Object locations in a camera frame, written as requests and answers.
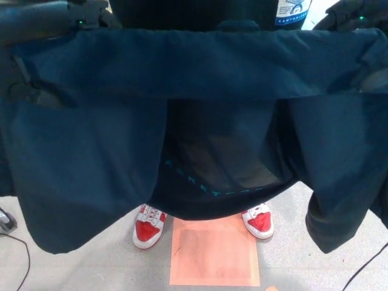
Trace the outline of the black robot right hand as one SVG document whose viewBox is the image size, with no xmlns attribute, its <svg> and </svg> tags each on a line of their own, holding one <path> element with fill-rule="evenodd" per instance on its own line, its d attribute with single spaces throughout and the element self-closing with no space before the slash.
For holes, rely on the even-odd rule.
<svg viewBox="0 0 388 291">
<path fill-rule="evenodd" d="M 326 16 L 314 30 L 348 32 L 377 28 L 387 36 L 387 1 L 339 1 L 326 10 Z M 362 82 L 361 92 L 387 90 L 387 66 L 369 75 Z"/>
</svg>

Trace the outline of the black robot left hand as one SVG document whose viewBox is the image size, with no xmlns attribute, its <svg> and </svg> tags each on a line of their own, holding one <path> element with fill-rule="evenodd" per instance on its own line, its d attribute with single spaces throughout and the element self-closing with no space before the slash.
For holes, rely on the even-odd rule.
<svg viewBox="0 0 388 291">
<path fill-rule="evenodd" d="M 78 30 L 120 28 L 107 1 L 1 1 L 1 97 L 60 108 L 55 91 L 34 84 L 12 46 Z"/>
</svg>

